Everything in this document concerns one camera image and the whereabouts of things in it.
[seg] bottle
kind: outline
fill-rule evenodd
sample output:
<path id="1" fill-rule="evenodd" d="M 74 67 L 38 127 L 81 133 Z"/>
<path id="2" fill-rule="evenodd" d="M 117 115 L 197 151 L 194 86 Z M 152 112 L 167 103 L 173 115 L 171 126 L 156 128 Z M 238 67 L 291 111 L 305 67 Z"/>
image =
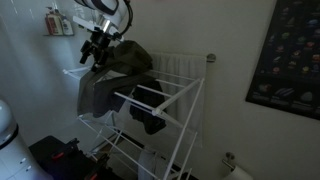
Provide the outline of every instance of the bottle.
<path id="1" fill-rule="evenodd" d="M 47 14 L 46 21 L 49 24 L 49 34 L 51 35 L 63 35 L 63 30 L 61 26 L 60 17 L 54 13 L 51 7 L 49 9 L 49 14 Z"/>
<path id="2" fill-rule="evenodd" d="M 62 16 L 61 23 L 62 23 L 63 34 L 68 36 L 73 35 L 71 23 L 70 21 L 68 21 L 66 16 L 64 15 Z"/>

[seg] poster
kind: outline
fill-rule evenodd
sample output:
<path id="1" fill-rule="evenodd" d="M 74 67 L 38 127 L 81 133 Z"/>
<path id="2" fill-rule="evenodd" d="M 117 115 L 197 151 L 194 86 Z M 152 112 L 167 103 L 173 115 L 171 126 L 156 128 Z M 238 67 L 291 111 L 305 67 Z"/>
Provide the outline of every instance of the poster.
<path id="1" fill-rule="evenodd" d="M 320 0 L 278 0 L 246 101 L 320 120 Z"/>

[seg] black cloth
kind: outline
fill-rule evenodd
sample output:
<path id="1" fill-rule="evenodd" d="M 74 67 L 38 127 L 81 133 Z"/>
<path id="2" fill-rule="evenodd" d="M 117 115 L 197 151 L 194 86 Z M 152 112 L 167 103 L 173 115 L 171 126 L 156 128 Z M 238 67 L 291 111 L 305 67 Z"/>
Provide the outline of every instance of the black cloth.
<path id="1" fill-rule="evenodd" d="M 88 72 L 80 80 L 77 113 L 78 115 L 94 112 L 95 83 L 110 70 L 128 76 L 141 74 L 151 68 L 152 58 L 136 42 L 125 41 L 115 48 L 108 48 L 108 60 L 97 72 Z"/>
<path id="2" fill-rule="evenodd" d="M 141 85 L 157 91 L 162 91 L 162 88 L 158 81 L 142 83 Z M 136 88 L 135 91 L 132 93 L 132 95 L 133 95 L 133 99 L 154 108 L 159 106 L 165 101 L 163 95 L 160 95 L 142 88 Z M 166 127 L 165 120 L 158 118 L 156 116 L 153 116 L 152 114 L 145 112 L 134 106 L 130 107 L 130 114 L 132 115 L 133 119 L 136 119 L 144 124 L 144 129 L 146 133 L 150 135 L 155 134 L 156 132 Z"/>
<path id="3" fill-rule="evenodd" d="M 154 78 L 151 76 L 138 74 L 96 83 L 94 85 L 93 116 L 101 117 L 109 110 L 119 112 L 125 99 L 115 95 L 114 92 L 128 96 L 137 84 L 153 80 Z"/>

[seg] clothes drying rack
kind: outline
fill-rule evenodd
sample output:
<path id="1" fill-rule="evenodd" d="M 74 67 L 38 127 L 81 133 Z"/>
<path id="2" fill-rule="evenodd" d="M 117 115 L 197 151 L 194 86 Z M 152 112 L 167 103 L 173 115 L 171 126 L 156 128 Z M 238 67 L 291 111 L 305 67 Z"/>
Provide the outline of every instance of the clothes drying rack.
<path id="1" fill-rule="evenodd" d="M 77 73 L 81 72 L 81 71 L 88 71 L 90 69 L 90 67 L 83 67 L 83 68 L 78 68 L 78 69 L 72 69 L 72 70 L 63 70 L 64 74 L 66 75 L 70 75 L 71 77 L 80 80 L 81 77 L 79 75 L 77 75 Z M 169 76 L 171 78 L 178 78 L 178 79 L 182 79 L 182 80 L 186 80 L 188 81 L 187 85 L 182 85 L 182 84 L 178 84 L 175 82 L 170 82 L 170 81 L 166 81 L 166 80 L 161 80 L 161 79 L 155 79 L 156 81 L 158 81 L 159 83 L 163 83 L 166 84 L 168 86 L 173 86 L 173 87 L 177 87 L 179 89 L 178 92 L 176 92 L 175 94 L 171 95 L 169 93 L 165 93 L 165 92 L 160 92 L 142 85 L 137 85 L 136 88 L 142 88 L 148 91 L 151 91 L 153 93 L 158 93 L 161 94 L 163 96 L 166 97 L 166 101 L 164 101 L 162 104 L 160 104 L 158 107 L 151 107 L 147 104 L 144 104 L 142 102 L 139 102 L 129 96 L 123 95 L 121 93 L 115 92 L 114 94 L 122 97 L 124 99 L 126 99 L 132 106 L 135 106 L 136 108 L 139 108 L 145 112 L 148 112 L 150 114 L 152 114 L 153 116 L 157 116 L 161 119 L 164 119 L 170 123 L 172 123 L 173 125 L 175 125 L 176 127 L 181 128 L 181 132 L 178 136 L 177 139 L 177 143 L 174 147 L 174 150 L 171 154 L 171 158 L 169 160 L 169 163 L 167 165 L 167 169 L 165 171 L 165 174 L 163 175 L 163 178 L 161 179 L 172 179 L 172 178 L 176 178 L 179 180 L 182 177 L 183 173 L 187 173 L 187 179 L 189 178 L 192 168 L 189 168 L 187 170 L 185 170 L 188 158 L 190 156 L 192 147 L 195 143 L 196 137 L 197 137 L 197 132 L 188 129 L 188 124 L 189 121 L 191 119 L 193 110 L 196 106 L 196 102 L 197 99 L 199 97 L 199 94 L 201 92 L 201 88 L 204 84 L 204 78 L 197 78 L 197 79 L 192 79 L 192 78 L 188 78 L 188 77 L 183 77 L 183 76 L 179 76 L 179 75 L 174 75 L 174 74 L 169 74 L 169 73 L 165 73 L 165 72 L 159 72 L 159 71 L 155 71 L 155 70 L 150 70 L 152 73 L 157 73 L 159 75 L 162 76 Z M 173 102 L 177 101 L 181 96 L 185 95 L 188 91 L 190 91 L 193 88 L 197 88 L 196 89 L 196 94 L 195 97 L 193 99 L 193 103 L 190 107 L 190 111 L 187 115 L 187 119 L 185 120 L 184 123 L 180 123 L 179 121 L 177 121 L 175 118 L 173 118 L 172 116 L 170 116 L 169 114 L 167 114 L 166 112 L 164 112 L 164 109 L 167 108 L 169 105 L 171 105 Z M 137 160 L 135 160 L 134 158 L 132 158 L 130 155 L 128 155 L 128 153 L 124 152 L 122 149 L 120 149 L 119 147 L 117 147 L 117 142 L 119 141 L 120 138 L 125 139 L 126 141 L 128 141 L 129 143 L 131 143 L 132 145 L 136 146 L 137 148 L 141 149 L 141 147 L 137 146 L 135 142 L 133 142 L 132 140 L 126 138 L 123 134 L 126 134 L 127 132 L 125 130 L 119 129 L 115 126 L 109 126 L 107 125 L 107 121 L 109 119 L 114 119 L 113 115 L 115 112 L 111 112 L 108 114 L 105 122 L 97 122 L 95 120 L 87 120 L 84 119 L 83 116 L 79 116 L 78 119 L 83 122 L 86 126 L 89 127 L 89 129 L 93 130 L 95 133 L 97 133 L 97 137 L 102 137 L 108 144 L 110 144 L 112 146 L 112 148 L 115 148 L 116 150 L 118 150 L 120 153 L 122 153 L 123 155 L 125 155 L 129 160 L 131 160 L 133 163 L 135 163 L 136 165 L 138 165 L 140 168 L 142 168 L 144 171 L 146 171 L 147 173 L 149 173 L 152 177 L 154 177 L 155 179 L 160 179 L 159 177 L 157 177 L 153 172 L 150 172 L 148 169 L 146 169 L 145 167 L 143 167 L 141 164 L 139 164 L 139 162 Z M 108 128 L 110 131 L 114 132 L 117 136 L 115 138 L 115 141 L 111 141 L 109 138 L 105 137 L 104 135 L 102 135 L 102 131 L 100 130 L 96 130 L 94 127 L 92 127 L 91 124 L 99 124 L 103 127 Z M 175 171 L 173 170 L 172 166 L 175 162 L 177 153 L 179 151 L 180 145 L 182 143 L 183 137 L 185 135 L 185 133 L 187 132 L 192 132 L 193 137 L 192 137 L 192 141 L 190 143 L 190 146 L 188 148 L 188 151 L 185 155 L 185 158 L 183 160 L 183 163 L 181 165 L 181 169 L 179 171 Z"/>

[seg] white drying rack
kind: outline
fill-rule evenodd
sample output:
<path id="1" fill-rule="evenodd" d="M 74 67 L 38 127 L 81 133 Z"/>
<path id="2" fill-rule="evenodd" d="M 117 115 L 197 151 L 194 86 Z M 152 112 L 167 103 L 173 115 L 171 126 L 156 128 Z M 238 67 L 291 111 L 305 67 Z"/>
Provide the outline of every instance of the white drying rack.
<path id="1" fill-rule="evenodd" d="M 67 74 L 67 75 L 70 75 L 71 77 L 75 78 L 75 79 L 78 79 L 80 80 L 81 77 L 76 75 L 76 73 L 78 72 L 81 72 L 81 71 L 87 71 L 89 70 L 90 67 L 83 67 L 83 68 L 78 68 L 78 69 L 72 69 L 72 70 L 63 70 L 64 74 Z M 170 86 L 175 86 L 175 87 L 178 87 L 180 88 L 180 90 L 175 93 L 174 95 L 170 95 L 170 94 L 167 94 L 167 93 L 164 93 L 164 92 L 160 92 L 160 91 L 157 91 L 157 90 L 154 90 L 154 89 L 150 89 L 148 87 L 145 87 L 145 86 L 142 86 L 142 85 L 137 85 L 137 88 L 142 88 L 142 89 L 145 89 L 145 90 L 148 90 L 148 91 L 151 91 L 151 92 L 154 92 L 154 93 L 158 93 L 158 94 L 161 94 L 163 96 L 165 96 L 167 98 L 167 100 L 165 102 L 163 102 L 162 104 L 160 104 L 158 107 L 151 107 L 147 104 L 144 104 L 142 102 L 139 102 L 135 99 L 132 99 L 131 97 L 128 97 L 128 96 L 125 96 L 121 93 L 118 93 L 118 92 L 115 92 L 114 94 L 119 96 L 119 97 L 122 97 L 126 100 L 128 100 L 131 105 L 145 111 L 145 112 L 148 112 L 148 113 L 151 113 L 153 116 L 157 116 L 161 119 L 164 119 L 172 124 L 174 124 L 175 126 L 181 128 L 181 132 L 180 132 L 180 135 L 178 137 L 178 140 L 177 140 L 177 143 L 175 145 L 175 148 L 173 150 L 173 153 L 171 155 L 171 158 L 169 160 L 169 163 L 168 163 L 168 166 L 167 166 L 167 169 L 165 171 L 165 174 L 163 176 L 163 179 L 166 180 L 166 179 L 172 179 L 174 177 L 178 177 L 178 180 L 181 179 L 182 177 L 182 174 L 184 172 L 187 172 L 188 175 L 187 175 L 187 179 L 189 178 L 190 174 L 191 174 L 191 171 L 192 171 L 192 168 L 188 169 L 188 170 L 184 170 L 185 169 L 185 166 L 186 166 L 186 163 L 187 163 L 187 160 L 190 156 L 190 153 L 191 153 L 191 150 L 192 150 L 192 147 L 194 145 L 194 142 L 196 140 L 196 137 L 197 137 L 197 132 L 193 132 L 193 138 L 192 138 L 192 142 L 190 144 L 190 147 L 187 151 L 187 154 L 185 156 L 185 159 L 183 161 L 183 164 L 181 166 L 181 169 L 179 172 L 175 172 L 173 169 L 172 169 L 172 166 L 173 166 L 173 163 L 176 159 L 176 155 L 178 153 L 178 150 L 180 148 L 180 145 L 181 145 L 181 142 L 182 142 L 182 139 L 185 135 L 185 132 L 186 131 L 191 131 L 189 129 L 187 129 L 187 126 L 189 124 L 189 121 L 191 119 L 191 116 L 192 116 L 192 112 L 194 110 L 194 107 L 196 105 L 196 102 L 197 102 L 197 99 L 199 97 L 199 94 L 200 94 L 200 91 L 201 91 L 201 88 L 203 86 L 203 83 L 204 83 L 204 78 L 198 78 L 198 79 L 192 79 L 192 78 L 187 78 L 187 77 L 183 77 L 183 76 L 178 76 L 178 75 L 173 75 L 173 74 L 168 74 L 168 73 L 164 73 L 164 72 L 159 72 L 159 71 L 155 71 L 155 70 L 151 70 L 151 72 L 153 73 L 158 73 L 158 74 L 161 74 L 161 75 L 165 75 L 165 76 L 170 76 L 170 77 L 174 77 L 174 78 L 179 78 L 179 79 L 184 79 L 184 80 L 188 80 L 189 83 L 188 85 L 181 85 L 181 84 L 177 84 L 177 83 L 173 83 L 173 82 L 169 82 L 169 81 L 165 81 L 165 80 L 161 80 L 161 79 L 156 79 L 156 81 L 160 82 L 160 83 L 164 83 L 164 84 L 167 84 L 167 85 L 170 85 Z M 173 102 L 175 102 L 177 99 L 179 99 L 181 96 L 183 96 L 185 93 L 187 93 L 189 90 L 191 90 L 192 88 L 198 86 L 198 89 L 196 91 L 196 95 L 195 95 L 195 98 L 193 100 L 193 103 L 191 105 L 191 108 L 190 108 L 190 111 L 188 113 L 188 116 L 187 116 L 187 119 L 185 121 L 184 124 L 178 122 L 176 119 L 174 119 L 173 117 L 171 117 L 169 114 L 167 114 L 166 112 L 164 112 L 164 109 L 167 108 L 170 104 L 172 104 Z M 131 161 L 133 161 L 136 165 L 138 165 L 140 168 L 142 168 L 143 170 L 145 170 L 146 172 L 148 172 L 151 176 L 153 176 L 155 179 L 160 179 L 159 177 L 157 177 L 154 173 L 150 172 L 148 169 L 146 169 L 145 167 L 143 167 L 141 164 L 139 164 L 139 162 L 137 162 L 135 159 L 133 159 L 132 157 L 130 157 L 130 155 L 128 155 L 126 152 L 124 152 L 123 150 L 121 150 L 119 147 L 116 146 L 119 138 L 123 138 L 125 140 L 127 140 L 128 142 L 130 142 L 131 144 L 133 144 L 134 146 L 136 146 L 137 148 L 141 149 L 141 147 L 137 146 L 134 142 L 132 142 L 131 140 L 127 139 L 126 137 L 124 137 L 122 134 L 124 133 L 124 130 L 119 130 L 118 128 L 116 127 L 110 127 L 107 125 L 107 121 L 108 119 L 110 119 L 110 117 L 113 117 L 113 113 L 114 112 L 111 112 L 106 121 L 104 123 L 99 123 L 99 122 L 95 122 L 94 120 L 85 120 L 82 118 L 82 116 L 79 116 L 79 120 L 81 120 L 81 122 L 83 122 L 85 125 L 87 125 L 91 130 L 93 130 L 94 132 L 96 132 L 98 134 L 97 137 L 102 137 L 106 142 L 108 142 L 109 144 L 112 145 L 112 148 L 115 148 L 117 149 L 119 152 L 121 152 L 123 155 L 125 155 L 127 158 L 129 158 Z M 109 138 L 106 138 L 105 136 L 103 136 L 101 133 L 101 130 L 100 131 L 97 131 L 96 129 L 94 129 L 90 123 L 95 123 L 95 124 L 100 124 L 102 126 L 105 126 L 107 127 L 108 129 L 110 129 L 111 131 L 113 131 L 114 133 L 117 134 L 117 137 L 116 137 L 116 140 L 115 142 L 112 142 Z"/>

